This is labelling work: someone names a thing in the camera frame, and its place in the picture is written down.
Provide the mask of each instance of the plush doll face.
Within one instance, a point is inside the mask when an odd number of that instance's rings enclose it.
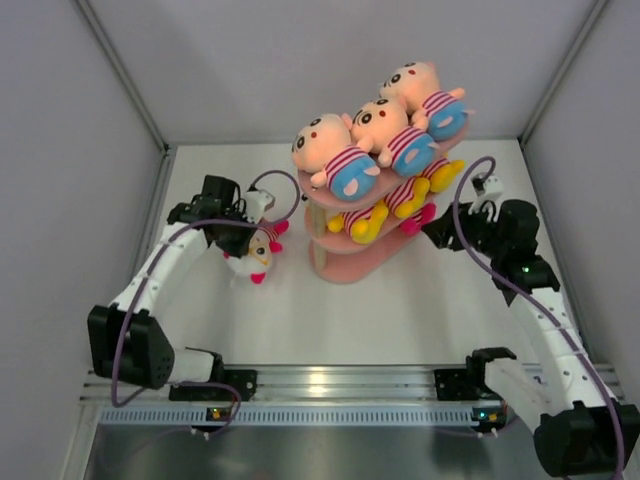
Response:
[[[316,118],[296,135],[291,156],[296,167],[307,173],[320,172],[324,166],[351,145],[351,118],[332,113]]]
[[[243,277],[265,274],[273,263],[267,234],[256,230],[249,243],[249,252],[241,258],[227,257],[227,263],[236,274]]]
[[[433,63],[407,63],[397,69],[380,87],[382,98],[401,97],[412,115],[433,92],[440,90],[440,82]]]
[[[380,151],[409,125],[402,97],[381,98],[365,104],[353,118],[351,136],[357,143],[369,143],[372,153]]]

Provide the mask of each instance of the striped plush shirt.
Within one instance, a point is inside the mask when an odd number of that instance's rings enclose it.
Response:
[[[327,172],[327,186],[331,189],[333,181],[344,168],[357,158],[367,156],[364,150],[356,147],[355,145],[348,146],[338,155],[329,160],[329,163],[325,166]]]
[[[260,230],[267,234],[269,242],[275,242],[280,236],[274,227],[260,227]]]
[[[420,210],[414,213],[408,220],[415,222],[417,228],[421,228],[433,220],[436,214],[436,206],[433,203],[427,203]]]
[[[449,93],[439,91],[429,95],[422,103],[422,108],[424,108],[427,118],[431,118],[432,115],[457,101],[458,100]]]
[[[355,210],[353,212],[345,212],[343,213],[344,217],[344,228],[347,232],[351,233],[351,227],[361,218],[371,218],[371,213],[373,212],[373,206],[363,208],[361,210]]]
[[[418,177],[411,177],[391,193],[387,193],[384,197],[384,203],[389,207],[389,210],[393,212],[403,203],[413,199],[413,186],[416,183],[416,178]]]
[[[422,173],[420,174],[420,177],[430,179],[431,175],[433,175],[436,170],[446,165],[447,163],[449,163],[449,160],[447,159],[447,157],[442,157],[440,160],[436,160],[435,162],[432,162],[431,165],[429,165],[427,168],[425,168],[422,171]]]
[[[391,165],[395,165],[402,152],[423,135],[426,134],[422,130],[409,126],[405,127],[400,133],[393,137],[389,145],[387,145],[389,150],[391,150]]]

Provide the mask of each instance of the stack of plush toys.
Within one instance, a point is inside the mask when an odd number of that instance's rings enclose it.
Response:
[[[462,88],[440,88],[432,63],[397,69],[379,94],[353,118],[316,118],[300,130],[291,148],[296,167],[311,174],[312,186],[326,187],[342,201],[357,201],[371,191],[381,168],[406,178],[375,205],[327,215],[329,231],[344,229],[359,244],[376,239],[389,213],[404,219],[400,228],[407,234],[433,219],[435,206],[425,205],[427,194],[444,191],[464,168],[462,160],[439,155],[438,143],[461,133],[472,113],[461,101]]]

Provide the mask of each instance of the pink plush foot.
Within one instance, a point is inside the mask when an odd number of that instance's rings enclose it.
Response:
[[[407,218],[400,224],[400,230],[407,235],[415,235],[420,231],[420,225],[413,218]]]
[[[256,285],[260,285],[264,281],[264,277],[266,276],[267,276],[266,273],[252,273],[249,278]]]
[[[282,244],[280,242],[269,242],[269,249],[271,253],[280,253],[282,251]]]
[[[422,225],[426,225],[436,217],[436,204],[427,203],[422,207]]]
[[[285,220],[284,222],[279,223],[278,225],[273,227],[273,229],[276,231],[278,235],[282,235],[284,232],[289,230],[289,220]]]

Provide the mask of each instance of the plush doll head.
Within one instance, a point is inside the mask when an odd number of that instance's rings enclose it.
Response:
[[[293,141],[293,163],[307,173],[318,173],[325,165],[351,145],[351,117],[328,113],[304,127]]]
[[[427,117],[409,124],[403,97],[380,98],[360,109],[353,119],[351,137],[358,147],[378,155],[378,164],[411,177],[424,170],[438,145],[425,132]]]
[[[406,108],[402,97],[366,103],[353,117],[351,137],[360,148],[378,155],[409,125]]]
[[[433,63],[412,62],[397,69],[380,87],[380,97],[400,97],[412,115],[422,107],[422,102],[433,92],[440,90],[440,81]]]
[[[375,185],[380,168],[367,152],[353,145],[351,117],[326,114],[296,135],[291,157],[300,170],[311,175],[315,188],[329,188],[342,201],[356,201]]]
[[[230,257],[225,253],[227,264],[236,275],[249,277],[256,285],[261,284],[273,265],[273,255],[282,251],[282,244],[277,241],[278,237],[288,229],[288,221],[274,227],[257,229],[249,242],[249,252],[240,258]]]

